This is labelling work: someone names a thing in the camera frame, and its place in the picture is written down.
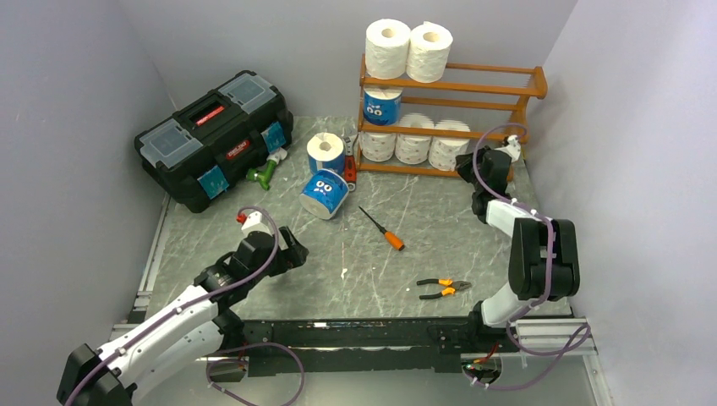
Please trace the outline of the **orange wooden shelf rack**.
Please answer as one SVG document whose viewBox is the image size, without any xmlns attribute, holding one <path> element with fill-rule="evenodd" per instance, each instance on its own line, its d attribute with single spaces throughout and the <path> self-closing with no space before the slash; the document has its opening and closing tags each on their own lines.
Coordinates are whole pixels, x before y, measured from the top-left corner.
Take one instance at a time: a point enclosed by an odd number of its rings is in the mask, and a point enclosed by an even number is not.
<svg viewBox="0 0 717 406">
<path fill-rule="evenodd" d="M 420 83 L 407 76 L 380 80 L 360 66 L 359 86 L 399 88 L 402 90 L 398 115 L 425 115 L 433 127 L 418 123 L 378 125 L 358 116 L 360 136 L 388 134 L 423 137 L 428 140 L 450 139 L 459 154 L 462 146 L 470 147 L 481 140 L 498 146 L 511 134 L 518 135 L 524 145 L 528 104 L 543 100 L 548 94 L 548 81 L 541 66 L 519 68 L 470 63 L 449 63 L 447 78 L 433 83 Z"/>
</svg>

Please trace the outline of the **blue paper roll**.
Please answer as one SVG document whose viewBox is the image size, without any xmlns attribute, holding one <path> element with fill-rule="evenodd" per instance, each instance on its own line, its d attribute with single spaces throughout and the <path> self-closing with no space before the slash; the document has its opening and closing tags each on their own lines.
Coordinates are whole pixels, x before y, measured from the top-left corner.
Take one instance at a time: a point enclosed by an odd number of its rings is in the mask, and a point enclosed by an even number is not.
<svg viewBox="0 0 717 406">
<path fill-rule="evenodd" d="M 364 87 L 363 117 L 378 126 L 393 125 L 399 120 L 403 88 L 368 85 Z"/>
</svg>

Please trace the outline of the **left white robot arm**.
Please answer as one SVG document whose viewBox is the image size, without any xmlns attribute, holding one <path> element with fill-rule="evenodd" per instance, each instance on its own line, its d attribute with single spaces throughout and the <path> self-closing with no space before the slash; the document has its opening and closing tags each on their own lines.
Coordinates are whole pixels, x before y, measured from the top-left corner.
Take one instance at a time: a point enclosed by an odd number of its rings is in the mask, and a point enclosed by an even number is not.
<svg viewBox="0 0 717 406">
<path fill-rule="evenodd" d="M 99 348 L 72 351 L 57 390 L 62 405 L 130 405 L 155 384 L 207 354 L 247 342 L 232 306 L 264 277 L 302 266 L 309 255 L 290 228 L 246 233 L 234 251 L 205 268 L 173 302 Z"/>
</svg>

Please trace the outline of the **white paper towel roll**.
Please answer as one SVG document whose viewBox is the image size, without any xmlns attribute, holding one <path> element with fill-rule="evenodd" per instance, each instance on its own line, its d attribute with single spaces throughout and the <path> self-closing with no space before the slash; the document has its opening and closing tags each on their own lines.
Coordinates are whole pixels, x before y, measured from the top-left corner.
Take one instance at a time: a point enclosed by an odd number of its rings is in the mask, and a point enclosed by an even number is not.
<svg viewBox="0 0 717 406">
<path fill-rule="evenodd" d="M 397 125 L 410 129 L 435 128 L 433 120 L 421 113 L 406 114 Z M 397 134 L 394 155 L 404 164 L 418 165 L 428 159 L 431 142 L 431 136 Z"/>
<path fill-rule="evenodd" d="M 405 73 L 411 29 L 396 19 L 379 19 L 365 32 L 364 61 L 369 76 L 392 80 Z"/>
<path fill-rule="evenodd" d="M 425 21 L 410 34 L 406 74 L 419 83 L 433 83 L 445 72 L 453 43 L 445 27 Z"/>
</svg>

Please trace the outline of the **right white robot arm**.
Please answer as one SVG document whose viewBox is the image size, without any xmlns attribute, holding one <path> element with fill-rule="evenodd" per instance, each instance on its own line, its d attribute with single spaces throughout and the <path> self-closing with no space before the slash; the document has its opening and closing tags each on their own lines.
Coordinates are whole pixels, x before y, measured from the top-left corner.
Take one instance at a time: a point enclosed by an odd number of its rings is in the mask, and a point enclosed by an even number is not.
<svg viewBox="0 0 717 406">
<path fill-rule="evenodd" d="M 576 229 L 572 221 L 545 217 L 507 192 L 512 157 L 505 150 L 483 147 L 457 156 L 456 164 L 459 176 L 474 187 L 473 214 L 511 239 L 507 282 L 479 303 L 481 319 L 465 331 L 469 346 L 485 351 L 497 342 L 498 326 L 577 293 Z"/>
</svg>

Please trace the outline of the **white roll with red print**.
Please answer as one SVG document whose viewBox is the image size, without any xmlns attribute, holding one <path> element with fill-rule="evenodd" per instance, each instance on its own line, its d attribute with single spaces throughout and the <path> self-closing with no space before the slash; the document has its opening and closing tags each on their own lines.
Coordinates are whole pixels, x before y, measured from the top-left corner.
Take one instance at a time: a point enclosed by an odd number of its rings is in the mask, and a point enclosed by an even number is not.
<svg viewBox="0 0 717 406">
<path fill-rule="evenodd" d="M 358 136 L 364 157 L 373 162 L 385 162 L 394 156 L 396 134 L 362 132 Z"/>
</svg>

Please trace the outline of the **white dotted roll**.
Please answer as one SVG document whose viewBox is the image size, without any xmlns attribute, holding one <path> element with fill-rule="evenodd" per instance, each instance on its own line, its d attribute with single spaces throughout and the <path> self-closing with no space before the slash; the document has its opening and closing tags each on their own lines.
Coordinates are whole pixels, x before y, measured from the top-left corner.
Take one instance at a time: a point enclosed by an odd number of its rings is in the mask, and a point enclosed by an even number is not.
<svg viewBox="0 0 717 406">
<path fill-rule="evenodd" d="M 470 131 L 469 126 L 464 122 L 451 119 L 439 121 L 434 125 L 434 129 L 462 132 Z M 434 137 L 431 141 L 428 155 L 430 165 L 444 172 L 454 171 L 456 167 L 456 157 L 467 152 L 469 142 L 469 139 Z"/>
</svg>

